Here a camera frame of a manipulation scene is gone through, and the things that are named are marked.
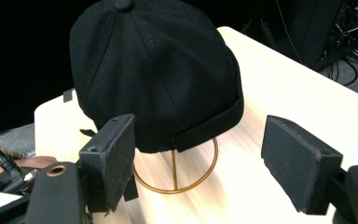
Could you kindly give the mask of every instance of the cap seam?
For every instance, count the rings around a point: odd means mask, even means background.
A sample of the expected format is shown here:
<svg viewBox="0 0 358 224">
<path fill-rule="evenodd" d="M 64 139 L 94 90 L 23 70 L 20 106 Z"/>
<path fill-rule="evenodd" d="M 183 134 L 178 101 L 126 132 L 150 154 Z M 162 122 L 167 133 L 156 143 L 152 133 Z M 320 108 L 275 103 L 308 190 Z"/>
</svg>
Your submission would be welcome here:
<svg viewBox="0 0 358 224">
<path fill-rule="evenodd" d="M 175 18 L 179 18 L 179 19 L 181 19 L 181 20 L 186 20 L 186 21 L 192 21 L 192 22 L 194 22 L 194 23 L 196 23 L 196 24 L 198 24 L 198 25 L 200 25 L 200 26 L 206 26 L 206 23 L 202 23 L 202 22 L 199 22 L 199 21 L 195 21 L 195 20 L 192 20 L 192 19 L 190 19 L 189 17 L 186 17 L 186 16 L 184 16 L 184 15 L 179 15 L 179 14 L 169 14 L 169 13 L 167 13 L 167 12 L 165 12 L 165 11 L 161 11 L 161 10 L 156 10 L 157 12 L 160 12 L 161 14 L 165 14 L 165 15 L 168 15 L 168 16 L 174 16 Z M 205 20 L 205 21 L 208 21 L 208 23 L 210 23 L 209 22 L 209 19 L 208 19 L 208 17 L 205 15 L 205 14 L 203 14 L 203 13 L 200 13 L 200 15 L 203 17 L 203 19 Z"/>
<path fill-rule="evenodd" d="M 135 24 L 136 31 L 138 32 L 139 36 L 141 37 L 142 42 L 143 42 L 143 44 L 144 44 L 144 46 L 145 46 L 145 48 L 146 48 L 147 54 L 148 54 L 149 57 L 152 59 L 151 61 L 152 61 L 153 65 L 154 65 L 155 67 L 157 67 L 157 64 L 156 64 L 156 62 L 155 62 L 155 59 L 152 57 L 152 54 L 150 53 L 150 50 L 149 50 L 149 48 L 147 47 L 147 45 L 146 45 L 146 43 L 145 43 L 145 39 L 144 39 L 144 37 L 142 36 L 142 34 L 141 34 L 140 30 L 139 30 L 138 24 L 137 24 L 137 22 L 136 22 L 136 19 L 133 17 L 133 14 L 131 14 L 131 17 L 132 17 L 133 23 Z M 174 99 L 172 98 L 171 93 L 168 91 L 168 88 L 167 88 L 167 86 L 166 86 L 166 83 L 163 81 L 163 78 L 162 78 L 161 74 L 158 74 L 158 77 L 159 77 L 159 80 L 160 80 L 160 82 L 162 83 L 162 86 L 164 87 L 165 91 L 166 91 L 166 92 L 168 93 L 168 95 L 170 96 L 171 101 L 172 101 L 172 102 L 175 102 Z M 186 121 L 185 121 L 184 118 L 182 117 L 182 114 L 179 112 L 180 110 L 179 110 L 179 108 L 177 107 L 177 105 L 176 105 L 176 104 L 173 104 L 173 106 L 175 107 L 176 113 L 179 115 L 179 117 L 181 118 L 182 122 L 183 122 L 183 123 L 185 124 L 185 126 L 188 128 L 189 126 L 187 125 Z"/>
<path fill-rule="evenodd" d="M 113 24 L 113 26 L 112 26 L 112 29 L 111 29 L 111 31 L 110 31 L 110 34 L 109 34 L 110 36 L 112 36 L 112 33 L 113 33 L 113 31 L 115 30 L 116 23 L 117 23 L 117 17 L 116 17 L 115 22 L 114 22 L 114 24 Z M 104 58 L 104 56 L 106 55 L 106 52 L 107 52 L 107 50 L 108 50 L 108 48 L 109 48 L 109 46 L 110 46 L 110 44 L 111 44 L 111 40 L 112 40 L 112 38 L 109 38 L 109 42 L 108 42 L 106 48 L 104 49 L 103 57 L 101 58 L 100 63 L 98 64 L 98 67 L 97 67 L 97 69 L 96 69 L 96 71 L 95 71 L 95 73 L 94 73 L 94 76 L 92 76 L 92 81 L 91 81 L 91 84 L 89 85 L 89 92 L 88 92 L 88 94 L 87 94 L 86 105 L 89 104 L 89 99 L 90 99 L 90 93 L 91 93 L 91 91 L 92 91 L 92 86 L 94 85 L 95 79 L 96 79 L 96 77 L 98 76 L 98 71 L 99 71 L 100 68 L 101 68 L 101 65 L 102 65 L 102 63 L 103 63 L 103 58 Z"/>
</svg>

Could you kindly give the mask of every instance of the hat stand base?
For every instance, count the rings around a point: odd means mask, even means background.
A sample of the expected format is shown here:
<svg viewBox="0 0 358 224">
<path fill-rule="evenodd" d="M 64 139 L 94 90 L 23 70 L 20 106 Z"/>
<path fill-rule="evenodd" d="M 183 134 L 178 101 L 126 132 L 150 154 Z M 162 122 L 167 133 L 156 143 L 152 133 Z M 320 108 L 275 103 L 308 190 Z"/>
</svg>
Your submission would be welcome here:
<svg viewBox="0 0 358 224">
<path fill-rule="evenodd" d="M 219 146 L 217 144 L 217 139 L 213 138 L 213 144 L 214 144 L 214 156 L 213 156 L 213 161 L 211 163 L 211 166 L 209 167 L 209 169 L 207 170 L 207 172 L 196 182 L 194 182 L 193 184 L 186 186 L 184 188 L 178 188 L 178 182 L 177 182 L 177 176 L 176 176 L 176 159 L 175 159 L 175 152 L 174 150 L 171 151 L 172 154 L 172 177 L 173 177 L 173 189 L 157 189 L 153 186 L 150 186 L 149 184 L 147 184 L 139 175 L 138 172 L 136 172 L 135 169 L 135 165 L 133 165 L 133 172 L 135 175 L 136 180 L 138 180 L 139 183 L 141 183 L 141 185 L 143 185 L 145 188 L 150 189 L 152 191 L 155 191 L 157 193 L 161 193 L 161 194 L 177 194 L 177 193 L 182 193 L 185 192 L 187 190 L 193 189 L 196 186 L 198 186 L 200 183 L 202 183 L 212 172 L 213 168 L 216 165 L 217 162 L 217 157 L 219 154 Z"/>
</svg>

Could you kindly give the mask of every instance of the wire hat stand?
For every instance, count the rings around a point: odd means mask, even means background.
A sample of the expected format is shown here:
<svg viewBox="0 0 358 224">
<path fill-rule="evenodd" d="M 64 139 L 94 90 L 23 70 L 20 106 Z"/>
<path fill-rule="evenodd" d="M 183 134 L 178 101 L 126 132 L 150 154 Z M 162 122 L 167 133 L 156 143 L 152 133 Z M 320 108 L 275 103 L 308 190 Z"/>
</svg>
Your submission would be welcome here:
<svg viewBox="0 0 358 224">
<path fill-rule="evenodd" d="M 135 165 L 133 164 L 133 172 L 134 172 L 135 179 L 138 180 L 138 182 L 141 185 L 143 185 L 145 188 L 155 191 L 157 193 L 161 193 L 161 194 L 177 194 L 177 193 L 182 193 L 182 192 L 188 191 L 190 189 L 193 189 L 196 186 L 198 186 L 200 183 L 202 183 L 211 174 L 211 172 L 213 171 L 213 169 L 216 165 L 217 157 L 219 154 L 219 146 L 218 146 L 216 138 L 213 138 L 213 144 L 214 144 L 214 156 L 213 156 L 213 161 L 212 161 L 210 167 L 208 168 L 206 173 L 200 179 L 198 179 L 197 181 L 195 181 L 194 183 L 192 183 L 186 187 L 183 187 L 183 188 L 178 187 L 178 179 L 177 179 L 177 175 L 176 175 L 176 158 L 175 158 L 174 150 L 171 150 L 173 189 L 158 189 L 156 187 L 153 187 L 153 186 L 147 184 L 139 176 L 138 172 L 136 171 Z"/>
</svg>

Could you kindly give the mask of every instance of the black cable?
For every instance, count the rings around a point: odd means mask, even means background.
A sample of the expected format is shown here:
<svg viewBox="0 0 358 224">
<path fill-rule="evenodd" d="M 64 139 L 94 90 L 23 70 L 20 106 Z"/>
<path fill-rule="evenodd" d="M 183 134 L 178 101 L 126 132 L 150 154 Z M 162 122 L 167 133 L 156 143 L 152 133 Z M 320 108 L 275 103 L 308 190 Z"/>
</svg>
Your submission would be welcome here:
<svg viewBox="0 0 358 224">
<path fill-rule="evenodd" d="M 353 72 L 354 72 L 354 78 L 353 78 L 353 80 L 351 80 L 351 81 L 348 82 L 348 83 L 343 84 L 343 86 L 349 86 L 349 85 L 351 85 L 353 82 L 355 82 L 356 79 L 358 78 L 358 72 L 357 72 L 357 69 L 353 66 L 353 64 L 351 64 L 350 62 L 348 62 L 348 60 L 346 60 L 346 59 L 344 59 L 344 58 L 342 58 L 341 60 L 342 60 L 343 62 L 347 63 L 347 64 L 353 69 Z"/>
<path fill-rule="evenodd" d="M 329 71 L 329 78 L 333 80 L 333 75 L 334 75 L 334 67 L 333 64 L 330 63 L 330 71 Z"/>
<path fill-rule="evenodd" d="M 336 68 L 337 68 L 337 76 L 336 76 L 336 81 L 337 81 L 338 77 L 339 77 L 339 67 L 338 67 L 337 61 L 335 61 L 335 63 L 336 63 Z"/>
<path fill-rule="evenodd" d="M 329 65 L 326 67 L 326 76 L 327 76 L 327 78 L 330 78 L 330 75 L 331 75 L 330 71 L 331 71 L 331 64 L 329 64 Z"/>
<path fill-rule="evenodd" d="M 24 189 L 29 182 L 24 180 L 25 173 L 23 170 L 10 159 L 7 155 L 5 155 L 0 148 L 0 165 L 2 169 L 8 174 L 10 181 L 6 183 L 0 183 L 0 191 L 2 190 L 5 193 L 19 193 L 22 189 Z"/>
</svg>

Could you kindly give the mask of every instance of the black device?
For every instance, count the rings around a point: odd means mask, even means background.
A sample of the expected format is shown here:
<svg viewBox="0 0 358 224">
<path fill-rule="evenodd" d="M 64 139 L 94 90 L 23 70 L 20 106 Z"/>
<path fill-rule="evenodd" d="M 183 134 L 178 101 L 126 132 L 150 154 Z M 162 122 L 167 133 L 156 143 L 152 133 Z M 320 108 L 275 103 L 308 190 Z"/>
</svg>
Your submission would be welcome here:
<svg viewBox="0 0 358 224">
<path fill-rule="evenodd" d="M 297 212 L 358 224 L 358 165 L 340 168 L 343 155 L 288 119 L 268 116 L 261 156 Z"/>
<path fill-rule="evenodd" d="M 79 151 L 77 163 L 51 164 L 35 175 L 32 184 L 24 184 L 24 175 L 0 174 L 0 191 L 24 194 L 0 207 L 0 223 L 92 223 L 86 206 L 90 213 L 108 213 L 116 211 L 121 196 L 125 201 L 137 198 L 132 173 L 134 120 L 133 115 L 109 120 Z"/>
<path fill-rule="evenodd" d="M 243 32 L 312 70 L 322 70 L 358 47 L 358 0 L 260 1 Z"/>
</svg>

